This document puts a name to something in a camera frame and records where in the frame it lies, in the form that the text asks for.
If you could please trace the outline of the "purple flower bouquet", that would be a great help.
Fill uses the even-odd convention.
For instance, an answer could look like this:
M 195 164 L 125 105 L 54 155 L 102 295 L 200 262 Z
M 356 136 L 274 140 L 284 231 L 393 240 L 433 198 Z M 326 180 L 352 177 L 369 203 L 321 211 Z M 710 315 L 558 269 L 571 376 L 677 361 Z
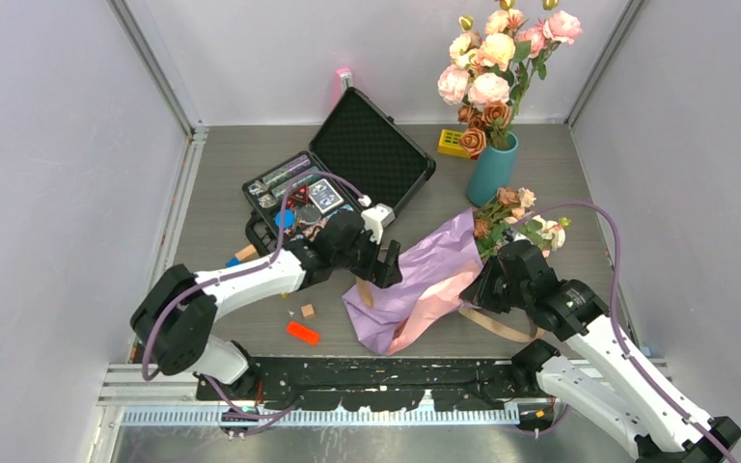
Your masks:
M 399 284 L 422 290 L 462 272 L 472 274 L 460 292 L 483 269 L 483 262 L 506 243 L 504 232 L 535 205 L 535 193 L 521 187 L 498 189 L 496 196 L 477 210 L 467 209 L 402 253 Z

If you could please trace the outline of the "tan ribbon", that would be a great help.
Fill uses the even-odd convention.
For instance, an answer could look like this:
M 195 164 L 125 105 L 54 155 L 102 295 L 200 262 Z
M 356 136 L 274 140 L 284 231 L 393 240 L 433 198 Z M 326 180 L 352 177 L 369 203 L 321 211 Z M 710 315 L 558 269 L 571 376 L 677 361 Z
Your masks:
M 357 339 L 377 354 L 392 355 L 411 345 L 439 318 L 457 312 L 481 328 L 517 343 L 539 340 L 544 330 L 533 322 L 521 332 L 470 306 L 458 298 L 461 285 L 470 283 L 472 274 L 462 272 L 422 290 L 405 284 L 379 289 L 357 279 L 343 301 Z

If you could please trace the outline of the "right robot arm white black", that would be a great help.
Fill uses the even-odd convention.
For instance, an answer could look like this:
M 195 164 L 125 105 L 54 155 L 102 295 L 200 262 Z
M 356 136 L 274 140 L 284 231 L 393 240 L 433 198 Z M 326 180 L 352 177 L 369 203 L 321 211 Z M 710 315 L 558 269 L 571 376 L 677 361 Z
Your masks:
M 618 329 L 606 303 L 585 283 L 559 279 L 532 242 L 502 247 L 460 298 L 493 313 L 524 311 L 603 377 L 589 378 L 556 347 L 535 340 L 511 359 L 521 394 L 562 399 L 638 462 L 732 459 L 740 426 L 710 416 L 677 389 Z

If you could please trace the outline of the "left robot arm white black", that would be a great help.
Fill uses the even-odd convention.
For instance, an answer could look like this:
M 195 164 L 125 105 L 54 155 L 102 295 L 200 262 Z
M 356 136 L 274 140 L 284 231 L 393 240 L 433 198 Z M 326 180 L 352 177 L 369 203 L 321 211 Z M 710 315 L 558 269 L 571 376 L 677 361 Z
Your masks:
M 144 344 L 142 373 L 203 375 L 220 382 L 235 399 L 249 397 L 258 384 L 254 363 L 234 341 L 211 334 L 216 321 L 245 306 L 327 281 L 339 270 L 386 288 L 398 284 L 399 244 L 381 248 L 395 213 L 384 204 L 332 216 L 312 240 L 291 240 L 251 262 L 193 273 L 183 264 L 164 272 L 130 319 Z

